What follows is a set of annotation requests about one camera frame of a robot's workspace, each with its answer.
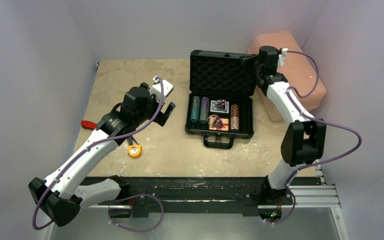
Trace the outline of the yellow blue chip stack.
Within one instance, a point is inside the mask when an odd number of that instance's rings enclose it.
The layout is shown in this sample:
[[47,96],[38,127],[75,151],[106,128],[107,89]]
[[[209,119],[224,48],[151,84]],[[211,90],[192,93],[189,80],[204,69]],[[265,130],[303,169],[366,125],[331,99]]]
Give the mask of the yellow blue chip stack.
[[201,124],[208,123],[208,109],[201,109],[199,113],[199,122]]

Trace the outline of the orange black chip stack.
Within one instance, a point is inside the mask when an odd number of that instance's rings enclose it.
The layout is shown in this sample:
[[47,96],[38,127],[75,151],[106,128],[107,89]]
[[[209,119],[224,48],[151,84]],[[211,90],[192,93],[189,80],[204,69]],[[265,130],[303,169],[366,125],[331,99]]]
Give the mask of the orange black chip stack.
[[233,104],[230,106],[230,111],[231,111],[231,117],[239,117],[239,106],[237,104]]

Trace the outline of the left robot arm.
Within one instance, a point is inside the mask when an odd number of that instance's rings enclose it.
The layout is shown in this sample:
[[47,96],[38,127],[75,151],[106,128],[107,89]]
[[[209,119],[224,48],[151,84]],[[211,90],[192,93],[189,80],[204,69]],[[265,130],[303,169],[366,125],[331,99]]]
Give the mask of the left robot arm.
[[31,221],[33,228],[42,230],[49,226],[48,223],[37,225],[39,211],[50,218],[50,224],[63,227],[85,208],[105,202],[122,205],[133,199],[130,185],[120,176],[110,176],[90,185],[82,182],[125,140],[153,122],[161,127],[165,125],[176,105],[171,102],[165,112],[161,112],[161,108],[173,90],[170,82],[158,76],[151,86],[143,82],[130,88],[123,101],[102,117],[86,142],[62,166],[44,179],[32,179],[28,188],[36,204]]

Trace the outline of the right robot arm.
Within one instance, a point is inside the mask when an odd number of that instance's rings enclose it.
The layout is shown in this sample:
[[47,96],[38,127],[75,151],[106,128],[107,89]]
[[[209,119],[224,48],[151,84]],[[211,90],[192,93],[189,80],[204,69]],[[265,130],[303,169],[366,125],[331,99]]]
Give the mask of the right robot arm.
[[280,145],[281,161],[263,180],[258,196],[268,204],[285,194],[292,179],[324,152],[326,125],[313,116],[293,94],[293,87],[278,67],[286,60],[286,48],[262,46],[255,64],[257,86],[277,107],[287,130]]

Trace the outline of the orange blue chip stack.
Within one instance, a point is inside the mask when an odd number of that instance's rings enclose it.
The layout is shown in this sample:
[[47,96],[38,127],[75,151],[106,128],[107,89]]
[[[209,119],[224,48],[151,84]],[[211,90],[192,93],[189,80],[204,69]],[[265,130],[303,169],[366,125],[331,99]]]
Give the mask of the orange blue chip stack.
[[240,130],[240,120],[238,116],[232,116],[230,118],[230,130],[232,132],[238,132]]

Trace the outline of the black poker set case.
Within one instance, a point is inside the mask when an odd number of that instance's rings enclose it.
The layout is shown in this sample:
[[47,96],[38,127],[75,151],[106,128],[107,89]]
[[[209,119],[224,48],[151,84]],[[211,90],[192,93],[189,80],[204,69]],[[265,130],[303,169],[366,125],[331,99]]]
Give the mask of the black poker set case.
[[[250,65],[244,60],[250,54],[209,50],[193,50],[190,53],[189,96],[185,131],[191,135],[203,137],[207,148],[230,149],[235,139],[250,139],[254,135],[253,100],[256,80],[252,76]],[[208,117],[218,115],[229,119],[229,130],[209,130],[209,124],[190,121],[192,99],[194,96],[209,98]],[[229,113],[210,112],[211,100],[229,101]],[[231,131],[231,105],[239,106],[239,131]]]

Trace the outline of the purple black chip stack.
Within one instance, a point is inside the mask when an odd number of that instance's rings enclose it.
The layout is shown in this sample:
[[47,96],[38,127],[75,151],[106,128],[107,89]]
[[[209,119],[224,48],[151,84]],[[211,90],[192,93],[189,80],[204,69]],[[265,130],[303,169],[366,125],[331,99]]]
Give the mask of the purple black chip stack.
[[208,111],[210,104],[210,99],[208,97],[201,98],[200,109],[201,111]]

